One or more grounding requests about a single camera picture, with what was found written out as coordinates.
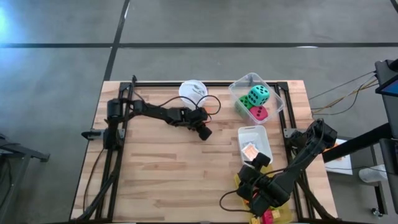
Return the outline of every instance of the pink object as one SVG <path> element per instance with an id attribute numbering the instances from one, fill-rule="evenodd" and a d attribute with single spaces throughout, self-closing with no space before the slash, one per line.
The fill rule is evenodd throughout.
<path id="1" fill-rule="evenodd" d="M 274 219 L 272 217 L 271 209 L 268 209 L 266 212 L 264 212 L 261 218 L 262 218 L 262 224 L 272 224 Z"/>
<path id="2" fill-rule="evenodd" d="M 259 121 L 268 117 L 268 112 L 263 106 L 253 106 L 250 108 L 250 113 Z"/>

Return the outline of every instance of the die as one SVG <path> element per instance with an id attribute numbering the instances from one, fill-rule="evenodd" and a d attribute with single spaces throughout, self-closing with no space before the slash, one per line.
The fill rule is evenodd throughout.
<path id="1" fill-rule="evenodd" d="M 244 107 L 246 107 L 248 110 L 250 110 L 250 108 L 253 107 L 253 104 L 251 104 L 251 103 L 248 101 L 248 99 L 249 99 L 248 96 L 244 95 L 244 96 L 242 96 L 242 97 L 239 98 L 239 101 L 242 102 L 242 104 L 244 105 Z"/>
<path id="2" fill-rule="evenodd" d="M 250 110 L 250 108 L 253 107 L 253 105 L 252 105 L 251 103 L 248 102 L 248 96 L 246 96 L 246 95 L 240 97 L 240 99 L 237 100 L 237 101 L 235 102 L 235 110 L 236 110 L 236 112 L 237 112 L 239 115 L 241 115 L 241 117 L 242 117 L 243 119 L 248 119 L 248 118 L 249 118 L 249 115 L 248 115 L 248 113 L 246 112 L 246 110 L 244 109 L 245 107 L 246 107 L 248 110 Z"/>
<path id="3" fill-rule="evenodd" d="M 259 121 L 268 117 L 268 112 L 263 106 L 253 106 L 250 109 L 250 113 Z"/>
<path id="4" fill-rule="evenodd" d="M 253 106 L 261 106 L 269 99 L 269 91 L 265 86 L 253 86 L 248 93 L 248 100 Z"/>

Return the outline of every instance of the small orange item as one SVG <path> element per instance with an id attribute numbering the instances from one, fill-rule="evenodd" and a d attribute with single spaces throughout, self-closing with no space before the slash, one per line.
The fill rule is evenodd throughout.
<path id="1" fill-rule="evenodd" d="M 253 159 L 255 159 L 257 154 L 259 153 L 256 147 L 251 143 L 248 144 L 245 148 L 243 148 L 242 151 L 250 161 L 253 161 Z"/>

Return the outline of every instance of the pink die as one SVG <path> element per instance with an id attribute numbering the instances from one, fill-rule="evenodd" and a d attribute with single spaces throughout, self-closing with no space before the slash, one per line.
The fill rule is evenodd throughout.
<path id="1" fill-rule="evenodd" d="M 259 121 L 268 117 L 268 112 L 263 106 L 253 106 L 250 108 L 250 113 Z"/>

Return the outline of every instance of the blue screen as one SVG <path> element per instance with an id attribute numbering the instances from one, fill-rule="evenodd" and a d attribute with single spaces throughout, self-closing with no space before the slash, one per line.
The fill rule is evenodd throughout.
<path id="1" fill-rule="evenodd" d="M 393 83 L 390 85 L 384 87 L 383 89 L 384 92 L 389 92 L 389 93 L 395 93 L 398 94 L 398 80 L 395 80 Z"/>

